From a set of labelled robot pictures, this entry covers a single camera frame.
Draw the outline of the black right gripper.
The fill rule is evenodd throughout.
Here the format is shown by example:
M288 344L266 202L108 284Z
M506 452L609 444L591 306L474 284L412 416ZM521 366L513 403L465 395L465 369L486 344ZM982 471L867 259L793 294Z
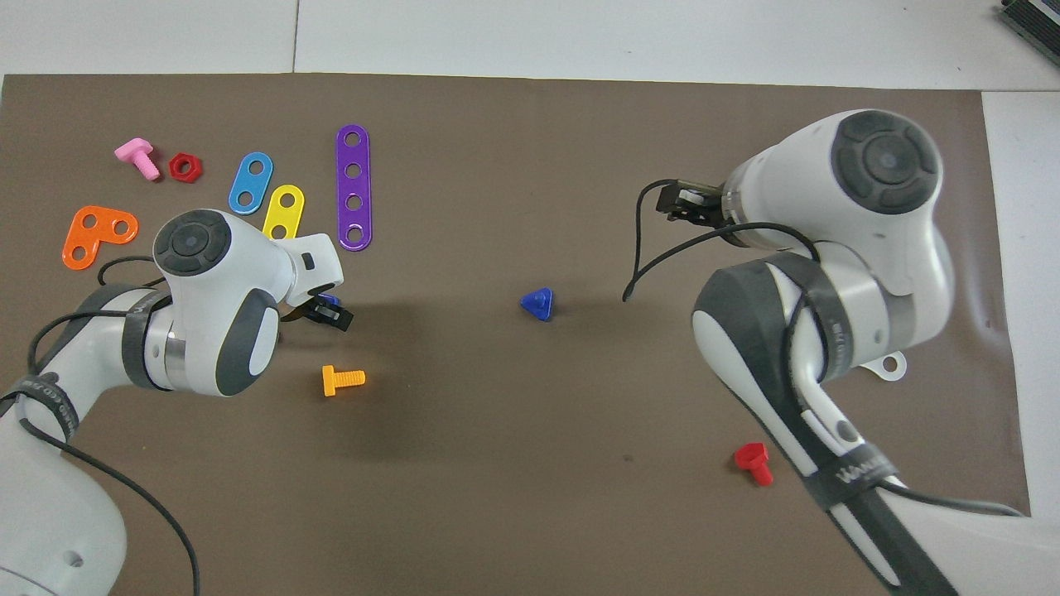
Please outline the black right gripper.
M658 194L658 213L677 215L697 226L723 228L731 224L723 206L723 186L697 185L688 180L677 181L679 189L661 189Z

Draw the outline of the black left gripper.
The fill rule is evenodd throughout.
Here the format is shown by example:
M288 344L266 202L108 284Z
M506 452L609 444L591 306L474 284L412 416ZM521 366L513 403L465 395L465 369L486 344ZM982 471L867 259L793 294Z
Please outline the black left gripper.
M353 314L344 308L329 306L329 301L322 296L311 296L311 298L298 308L302 317L317 325L329 325L335 329L347 332L349 325L352 325Z

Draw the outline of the orange plastic screw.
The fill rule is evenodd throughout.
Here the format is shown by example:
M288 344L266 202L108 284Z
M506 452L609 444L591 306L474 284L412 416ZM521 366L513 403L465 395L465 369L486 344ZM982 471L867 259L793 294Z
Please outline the orange plastic screw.
M367 376L363 370L340 371L332 365L321 367L322 391L325 397L334 397L338 389L359 387L366 384Z

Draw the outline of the pink plastic screw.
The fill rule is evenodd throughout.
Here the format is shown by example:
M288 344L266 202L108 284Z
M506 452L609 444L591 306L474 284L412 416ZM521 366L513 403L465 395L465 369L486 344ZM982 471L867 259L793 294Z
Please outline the pink plastic screw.
M129 165L137 166L145 180L155 181L161 177L158 166L152 161L151 154L154 147L144 138L132 138L122 146L114 148L113 154L118 160Z

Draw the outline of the red plastic screw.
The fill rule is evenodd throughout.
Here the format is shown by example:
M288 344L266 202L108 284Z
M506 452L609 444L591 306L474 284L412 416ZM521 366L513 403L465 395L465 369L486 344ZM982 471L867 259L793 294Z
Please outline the red plastic screw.
M752 442L738 448L732 455L734 464L749 473L754 483L760 487L773 484L773 473L768 467L768 449L762 442Z

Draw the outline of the yellow three-hole plastic strip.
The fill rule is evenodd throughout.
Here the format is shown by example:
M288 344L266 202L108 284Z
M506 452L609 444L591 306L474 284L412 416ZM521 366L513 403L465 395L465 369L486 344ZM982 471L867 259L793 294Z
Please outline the yellow three-hole plastic strip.
M306 197L298 185L280 185L269 197L262 231L270 240L292 240L298 234Z

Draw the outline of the purple four-hole plastic strip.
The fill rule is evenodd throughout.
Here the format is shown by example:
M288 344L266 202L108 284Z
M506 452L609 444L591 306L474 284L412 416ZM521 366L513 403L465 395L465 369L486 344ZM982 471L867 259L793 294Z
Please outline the purple four-hole plastic strip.
M369 135L351 123L335 136L336 236L348 252L363 252L373 235Z

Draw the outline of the blue two-hole plastic strip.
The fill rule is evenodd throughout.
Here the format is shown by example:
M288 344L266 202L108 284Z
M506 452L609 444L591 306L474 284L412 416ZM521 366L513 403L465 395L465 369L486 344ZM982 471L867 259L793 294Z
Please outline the blue two-hole plastic strip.
M229 191L229 208L238 215L255 214L265 199L272 173L272 158L265 152L253 151L243 156Z

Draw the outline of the brown table mat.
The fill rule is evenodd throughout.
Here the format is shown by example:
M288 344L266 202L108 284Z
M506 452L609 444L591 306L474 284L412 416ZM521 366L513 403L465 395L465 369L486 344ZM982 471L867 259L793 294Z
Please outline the brown table mat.
M761 488L732 464L766 434L690 329L719 240L662 263L628 303L634 206L650 181L719 185L829 113L874 107L942 152L937 221L957 266L942 335L902 380L852 370L828 392L940 497L1029 490L978 92L330 74L8 76L0 99L0 390L26 344L96 271L60 252L87 204L140 233L226 209L238 162L306 194L335 232L334 144L369 133L373 241L342 252L340 332L282 325L269 369L231 399L125 387L75 444L142 483L193 540L205 596L882 596L779 456ZM114 148L154 147L149 181ZM197 155L194 185L173 180ZM552 320L519 305L554 291ZM367 382L325 397L321 367Z

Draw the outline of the orange heart-shaped plastic plate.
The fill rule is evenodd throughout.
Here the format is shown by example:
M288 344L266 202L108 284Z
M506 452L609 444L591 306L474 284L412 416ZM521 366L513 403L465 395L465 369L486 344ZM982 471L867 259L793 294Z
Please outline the orange heart-shaped plastic plate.
M84 206L73 215L65 235L63 264L75 271L91 267L102 244L126 244L137 233L139 220L128 211Z

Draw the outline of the white curved perforated strip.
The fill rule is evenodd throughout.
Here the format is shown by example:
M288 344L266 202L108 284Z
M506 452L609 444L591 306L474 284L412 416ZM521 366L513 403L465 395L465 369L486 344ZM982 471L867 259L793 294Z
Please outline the white curved perforated strip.
M881 358L862 363L860 368L870 371L874 376L881 378L882 381L897 382L902 376L905 376L906 371L908 371L908 361L906 361L905 355L901 351L894 351L881 356Z

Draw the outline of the grey ribbed device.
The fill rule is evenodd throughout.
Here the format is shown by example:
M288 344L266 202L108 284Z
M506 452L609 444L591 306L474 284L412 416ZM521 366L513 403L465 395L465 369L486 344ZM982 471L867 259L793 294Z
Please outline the grey ribbed device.
M1060 65L1060 0L1000 0L1000 19Z

